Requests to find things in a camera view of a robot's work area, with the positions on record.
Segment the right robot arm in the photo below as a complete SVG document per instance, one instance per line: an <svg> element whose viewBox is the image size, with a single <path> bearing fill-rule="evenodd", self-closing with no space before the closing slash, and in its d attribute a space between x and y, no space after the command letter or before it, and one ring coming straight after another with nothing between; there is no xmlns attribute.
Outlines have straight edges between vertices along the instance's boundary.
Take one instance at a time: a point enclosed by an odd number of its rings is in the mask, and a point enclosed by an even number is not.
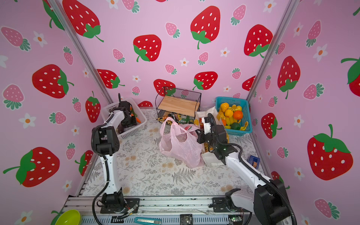
<svg viewBox="0 0 360 225"><path fill-rule="evenodd" d="M234 170L251 188L253 197L246 197L239 189L227 192L225 200L228 209L244 208L255 215L262 225L296 225L295 212L290 204L285 185L260 173L242 157L243 148L228 143L224 126L216 124L209 113L201 119L203 129L197 132L198 143L207 143L218 160Z"/></svg>

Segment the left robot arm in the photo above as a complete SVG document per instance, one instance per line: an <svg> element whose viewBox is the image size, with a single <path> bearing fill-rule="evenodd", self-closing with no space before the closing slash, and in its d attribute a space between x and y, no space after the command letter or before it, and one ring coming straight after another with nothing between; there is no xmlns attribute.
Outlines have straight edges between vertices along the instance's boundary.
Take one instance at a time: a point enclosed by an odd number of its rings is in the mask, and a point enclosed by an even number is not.
<svg viewBox="0 0 360 225"><path fill-rule="evenodd" d="M120 94L118 99L118 106L111 110L102 125L92 130L91 135L92 150L100 158L104 170L105 186L95 197L102 196L100 202L103 213L124 213L128 209L118 181L115 154L120 149L118 134L126 128L135 126L137 120L132 115L131 103L121 100Z"/></svg>

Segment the white canvas tote bag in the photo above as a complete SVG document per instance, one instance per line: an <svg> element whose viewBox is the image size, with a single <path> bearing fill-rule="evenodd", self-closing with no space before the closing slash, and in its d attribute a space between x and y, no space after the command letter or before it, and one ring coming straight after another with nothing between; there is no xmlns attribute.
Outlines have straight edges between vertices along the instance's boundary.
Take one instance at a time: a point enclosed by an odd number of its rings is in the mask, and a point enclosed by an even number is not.
<svg viewBox="0 0 360 225"><path fill-rule="evenodd" d="M207 109L206 111L199 111L196 112L196 120L195 124L200 129L203 129L203 120L202 118L206 117L209 113L211 113L216 118L216 123L221 125L220 121L217 119L219 115L216 107L212 107ZM224 144L228 143L228 134L224 127ZM225 164L225 157L226 157L226 146L222 144L219 145L217 148L211 147L208 143L203 143L204 149L202 152L202 159L204 160L205 164L208 166L221 166Z"/></svg>

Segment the pink plastic grocery bag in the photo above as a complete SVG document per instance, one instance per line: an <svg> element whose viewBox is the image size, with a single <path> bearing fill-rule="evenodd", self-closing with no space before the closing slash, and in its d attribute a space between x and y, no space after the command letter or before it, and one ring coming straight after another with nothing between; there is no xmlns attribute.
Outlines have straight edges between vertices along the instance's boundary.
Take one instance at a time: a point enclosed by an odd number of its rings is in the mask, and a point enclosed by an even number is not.
<svg viewBox="0 0 360 225"><path fill-rule="evenodd" d="M167 118L160 128L160 153L184 162L189 168L204 166L203 145L197 142L198 130L193 124L178 124Z"/></svg>

